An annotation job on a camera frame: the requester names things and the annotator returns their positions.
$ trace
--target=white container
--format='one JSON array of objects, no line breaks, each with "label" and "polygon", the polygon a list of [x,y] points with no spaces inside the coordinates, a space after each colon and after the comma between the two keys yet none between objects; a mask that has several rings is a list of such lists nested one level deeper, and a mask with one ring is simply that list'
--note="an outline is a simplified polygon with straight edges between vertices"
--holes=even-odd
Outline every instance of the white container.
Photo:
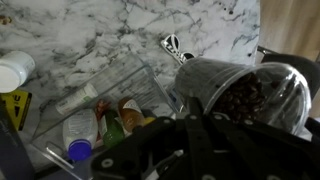
[{"label": "white container", "polygon": [[91,155],[98,135],[98,122],[92,109],[84,109],[63,123],[63,141],[69,158],[80,161]]},{"label": "white container", "polygon": [[32,73],[35,63],[32,57],[21,51],[12,51],[0,58],[0,93],[14,91]]}]

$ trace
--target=white bottle cap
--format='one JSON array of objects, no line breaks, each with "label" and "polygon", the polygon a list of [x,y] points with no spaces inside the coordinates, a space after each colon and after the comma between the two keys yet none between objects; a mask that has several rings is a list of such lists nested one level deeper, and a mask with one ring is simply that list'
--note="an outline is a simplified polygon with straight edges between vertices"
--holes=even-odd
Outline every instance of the white bottle cap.
[{"label": "white bottle cap", "polygon": [[0,65],[0,93],[14,91],[20,86],[21,77],[13,68]]}]

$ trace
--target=clear plastic bin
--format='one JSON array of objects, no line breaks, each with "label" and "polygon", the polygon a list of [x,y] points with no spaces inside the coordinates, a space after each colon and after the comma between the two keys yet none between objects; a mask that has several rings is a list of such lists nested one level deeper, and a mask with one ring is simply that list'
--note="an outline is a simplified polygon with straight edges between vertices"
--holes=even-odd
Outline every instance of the clear plastic bin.
[{"label": "clear plastic bin", "polygon": [[[248,74],[254,74],[257,81],[258,79],[260,81],[258,89],[261,89],[261,92],[259,93],[265,98],[260,105],[251,101],[254,98],[250,100],[250,104],[240,103],[239,92],[241,92],[241,101],[249,101],[250,93],[252,93],[249,87],[252,88],[253,85],[248,82],[243,82],[242,85],[234,83]],[[311,108],[307,81],[302,74],[288,64],[263,63],[247,66],[213,59],[194,58],[179,69],[175,83],[182,101],[185,103],[185,97],[197,97],[204,108],[204,114],[216,111],[213,109],[216,103],[223,104],[225,106],[219,108],[218,112],[235,116],[233,113],[237,111],[243,117],[248,113],[255,113],[256,120],[294,135],[302,132]],[[232,89],[238,89],[236,90],[237,95],[231,93]],[[257,89],[255,91],[251,96],[258,94]],[[231,94],[227,95],[229,100],[219,102],[219,98],[223,97],[225,92]],[[240,104],[232,101],[233,97],[237,98]],[[233,107],[227,112],[226,109],[230,107],[230,104]],[[240,106],[250,108],[246,110],[250,112],[240,112],[238,110]],[[254,106],[258,106],[258,111],[253,109]]]},{"label": "clear plastic bin", "polygon": [[88,82],[94,82],[94,84],[102,87],[98,87],[100,89],[100,92],[98,91],[99,95],[64,115],[54,114],[54,111],[56,111],[54,105],[48,107],[48,110],[44,113],[46,113],[45,117],[50,117],[50,120],[41,119],[39,128],[42,132],[39,133],[38,131],[32,141],[32,145],[46,158],[79,179],[88,178],[89,169],[87,173],[79,173],[74,164],[66,161],[68,157],[62,137],[63,121],[66,118],[80,109],[94,108],[99,99],[110,101],[112,108],[116,110],[118,101],[125,96],[132,97],[141,109],[151,110],[157,116],[172,116],[175,113],[173,104],[158,83],[151,67],[144,64],[137,56],[129,55],[116,60],[110,67]]}]

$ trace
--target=brown bottle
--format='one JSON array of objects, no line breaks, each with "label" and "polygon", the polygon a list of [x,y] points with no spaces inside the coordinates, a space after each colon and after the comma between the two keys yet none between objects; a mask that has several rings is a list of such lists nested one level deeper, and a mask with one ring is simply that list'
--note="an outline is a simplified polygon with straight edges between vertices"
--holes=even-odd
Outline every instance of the brown bottle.
[{"label": "brown bottle", "polygon": [[118,109],[123,126],[128,132],[131,133],[135,127],[143,125],[144,117],[138,104],[132,98],[121,99],[118,103]]}]

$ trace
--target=coffee bean container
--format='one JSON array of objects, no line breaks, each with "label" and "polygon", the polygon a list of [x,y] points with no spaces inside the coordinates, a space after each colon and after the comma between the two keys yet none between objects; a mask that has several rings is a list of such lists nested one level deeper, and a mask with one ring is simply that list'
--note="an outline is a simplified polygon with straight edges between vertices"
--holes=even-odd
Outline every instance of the coffee bean container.
[{"label": "coffee bean container", "polygon": [[261,121],[298,135],[311,107],[307,82],[282,63],[255,66],[194,58],[175,79],[181,101],[197,97],[204,114],[221,112],[233,121]]}]

